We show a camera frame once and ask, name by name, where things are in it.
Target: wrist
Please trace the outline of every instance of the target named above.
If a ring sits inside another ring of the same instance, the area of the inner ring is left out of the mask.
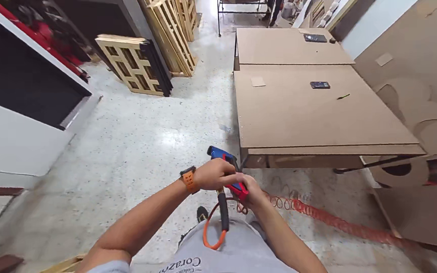
[[[188,191],[185,183],[183,183],[182,177],[175,180],[175,182],[173,182],[172,185],[174,185],[176,187],[176,189],[180,192],[180,194],[185,195],[185,196],[191,195],[191,192]]]
[[[251,210],[254,212],[254,214],[259,213],[260,211],[263,211],[269,207],[272,208],[272,204],[270,200],[265,196],[257,196],[257,198],[254,198],[252,202],[250,202]]]

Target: smartphone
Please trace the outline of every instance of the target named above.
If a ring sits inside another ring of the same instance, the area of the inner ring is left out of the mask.
[[[326,43],[326,37],[325,35],[321,34],[303,34],[304,40],[307,42],[314,42],[314,43]]]
[[[330,89],[328,82],[310,82],[312,89]]]

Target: shoe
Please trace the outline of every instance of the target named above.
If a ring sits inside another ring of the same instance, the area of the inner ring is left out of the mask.
[[[261,18],[261,21],[269,21],[269,19],[271,18],[271,14],[270,13],[266,13],[266,15],[264,15],[264,17]]]
[[[207,220],[208,211],[206,208],[200,206],[197,208],[197,221],[200,223],[201,221]]]

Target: terrazzo floor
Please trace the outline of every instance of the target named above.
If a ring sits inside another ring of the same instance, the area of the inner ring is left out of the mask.
[[[215,0],[198,0],[203,13],[192,78],[173,78],[172,97],[135,94],[104,63],[86,64],[90,86],[104,95],[34,190],[16,198],[0,218],[0,255],[25,259],[18,272],[38,272],[85,253],[117,218],[209,158],[214,145],[238,155],[234,110],[234,27],[263,27],[254,15],[221,15]],[[347,221],[387,229],[362,172],[331,169],[246,170],[271,194],[300,198]],[[214,192],[190,196],[133,259],[135,272],[158,272],[173,256],[180,235],[195,225],[197,206],[211,209]],[[230,204],[232,215],[234,206]],[[337,231],[294,211],[280,210],[293,231],[329,272],[419,272],[402,250]]]

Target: circular cutout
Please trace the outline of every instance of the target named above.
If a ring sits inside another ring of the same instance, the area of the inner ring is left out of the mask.
[[[383,167],[382,170],[387,172],[388,174],[395,176],[405,176],[408,175],[412,170],[412,165],[409,164],[401,164],[397,166]]]
[[[409,163],[403,160],[399,165],[393,164],[390,163],[387,167],[384,165],[370,168],[375,181],[393,188],[421,186],[428,181],[428,164],[423,157],[409,159]]]

